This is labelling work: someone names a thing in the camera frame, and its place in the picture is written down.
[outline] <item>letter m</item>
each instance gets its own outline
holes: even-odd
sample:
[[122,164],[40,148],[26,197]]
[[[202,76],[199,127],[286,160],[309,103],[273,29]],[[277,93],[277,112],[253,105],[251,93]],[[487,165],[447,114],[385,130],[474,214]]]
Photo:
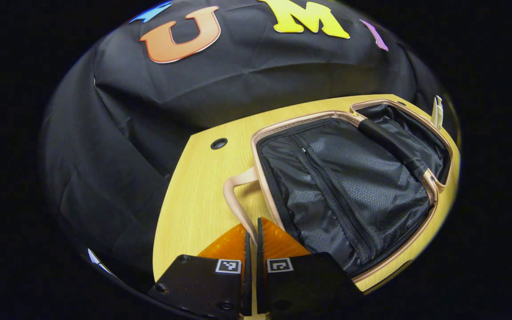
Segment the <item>letter m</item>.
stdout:
[[278,23],[274,26],[274,30],[278,32],[303,32],[304,28],[300,24],[296,24],[293,18],[297,18],[307,29],[317,33],[319,31],[319,20],[323,23],[323,32],[328,35],[349,39],[350,36],[337,22],[331,9],[308,2],[305,8],[298,6],[290,0],[258,0],[263,1],[270,6]]

